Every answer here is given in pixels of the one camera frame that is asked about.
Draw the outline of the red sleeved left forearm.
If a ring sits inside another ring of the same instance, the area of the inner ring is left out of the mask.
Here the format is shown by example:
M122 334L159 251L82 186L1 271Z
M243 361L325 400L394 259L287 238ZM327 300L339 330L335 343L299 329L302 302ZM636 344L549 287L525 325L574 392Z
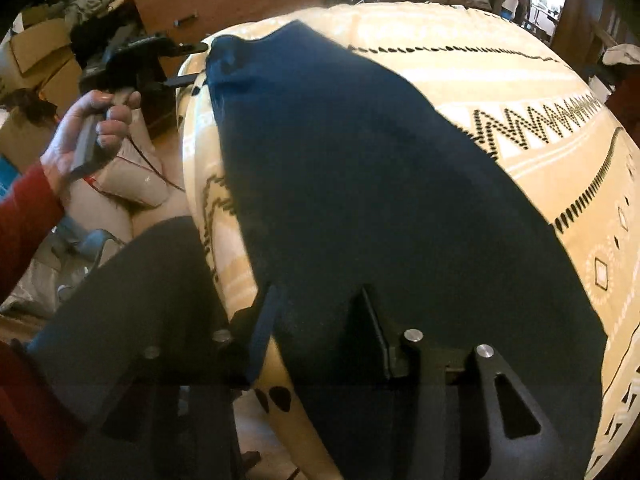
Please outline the red sleeved left forearm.
M64 208L40 162L17 178L1 200L1 301L27 271L32 257L64 217Z

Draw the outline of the person's left hand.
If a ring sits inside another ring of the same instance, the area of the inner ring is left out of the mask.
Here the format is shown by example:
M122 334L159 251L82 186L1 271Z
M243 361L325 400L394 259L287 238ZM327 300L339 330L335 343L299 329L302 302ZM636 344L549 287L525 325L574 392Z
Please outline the person's left hand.
M95 174L117 155L129 136L132 111L140 102L140 93L132 89L115 94L92 90L70 107L40 156L56 195L72 182Z

